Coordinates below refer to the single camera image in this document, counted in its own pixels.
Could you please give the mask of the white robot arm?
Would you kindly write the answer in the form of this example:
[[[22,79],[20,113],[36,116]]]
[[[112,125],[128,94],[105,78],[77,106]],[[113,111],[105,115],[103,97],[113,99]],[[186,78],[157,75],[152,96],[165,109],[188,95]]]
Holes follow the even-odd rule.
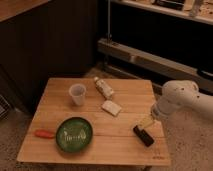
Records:
[[[201,116],[213,120],[213,96],[199,91],[196,82],[172,80],[162,86],[161,97],[152,105],[151,113],[142,117],[137,124],[143,130],[154,124],[159,116],[169,116],[182,107],[189,107]]]

